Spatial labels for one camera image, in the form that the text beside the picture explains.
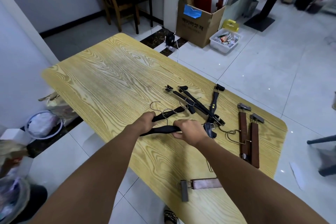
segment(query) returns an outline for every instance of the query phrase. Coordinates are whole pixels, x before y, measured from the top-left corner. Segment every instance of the gray stool leg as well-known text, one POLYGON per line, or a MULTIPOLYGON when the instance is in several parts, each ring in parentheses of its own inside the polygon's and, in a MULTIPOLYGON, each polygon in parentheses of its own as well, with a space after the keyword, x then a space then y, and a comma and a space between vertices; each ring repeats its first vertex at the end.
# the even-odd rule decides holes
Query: gray stool leg
POLYGON ((309 140, 307 141, 307 144, 325 143, 325 142, 333 142, 333 141, 336 141, 336 135, 323 137, 323 138, 315 139, 315 140, 309 140))
POLYGON ((335 175, 336 174, 336 165, 321 169, 318 172, 322 176, 335 175))

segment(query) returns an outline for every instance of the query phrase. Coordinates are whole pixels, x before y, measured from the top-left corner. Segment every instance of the hand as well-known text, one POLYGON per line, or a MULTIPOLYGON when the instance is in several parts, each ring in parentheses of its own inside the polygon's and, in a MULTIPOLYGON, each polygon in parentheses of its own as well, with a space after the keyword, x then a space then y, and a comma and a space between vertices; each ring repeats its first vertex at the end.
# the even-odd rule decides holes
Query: hand
POLYGON ((178 126, 182 131, 182 133, 174 132, 173 137, 182 139, 191 146, 196 146, 199 141, 210 138, 197 120, 176 120, 173 125, 178 126))
POLYGON ((139 135, 147 133, 154 127, 155 123, 152 120, 155 116, 155 112, 145 112, 132 124, 139 131, 139 135))

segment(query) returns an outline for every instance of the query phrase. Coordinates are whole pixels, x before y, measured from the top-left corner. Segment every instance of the white paper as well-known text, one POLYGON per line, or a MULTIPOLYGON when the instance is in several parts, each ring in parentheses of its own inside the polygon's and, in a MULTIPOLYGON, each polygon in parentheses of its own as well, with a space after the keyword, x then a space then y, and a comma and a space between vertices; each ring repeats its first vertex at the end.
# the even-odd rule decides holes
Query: white paper
POLYGON ((294 174, 297 185, 299 185, 299 188, 301 190, 304 190, 305 186, 306 186, 306 182, 303 178, 303 175, 302 175, 302 172, 301 172, 299 166, 294 162, 289 162, 289 165, 291 166, 291 169, 293 171, 293 174, 294 174))

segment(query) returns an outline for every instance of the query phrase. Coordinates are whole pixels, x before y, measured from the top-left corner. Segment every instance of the forearm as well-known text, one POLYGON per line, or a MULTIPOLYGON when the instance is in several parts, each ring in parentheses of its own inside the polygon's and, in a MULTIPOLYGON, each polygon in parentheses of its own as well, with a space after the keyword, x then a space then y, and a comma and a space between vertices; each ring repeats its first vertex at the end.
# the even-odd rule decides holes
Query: forearm
POLYGON ((209 161, 247 223, 326 223, 290 191, 213 139, 200 141, 196 148, 209 161))
POLYGON ((35 223, 108 223, 140 132, 128 125, 82 164, 35 215, 35 223))

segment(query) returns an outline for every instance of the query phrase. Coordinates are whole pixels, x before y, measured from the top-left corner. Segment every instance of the yellow plastic object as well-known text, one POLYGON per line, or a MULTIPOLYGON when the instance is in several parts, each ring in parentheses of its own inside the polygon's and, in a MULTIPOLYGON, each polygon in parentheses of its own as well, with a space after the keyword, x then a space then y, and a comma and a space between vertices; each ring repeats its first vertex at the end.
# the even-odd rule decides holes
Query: yellow plastic object
POLYGON ((239 24, 237 22, 235 22, 234 20, 228 19, 228 20, 225 20, 223 22, 222 28, 227 28, 227 29, 229 29, 229 30, 231 30, 233 32, 238 32, 238 30, 239 30, 239 24))

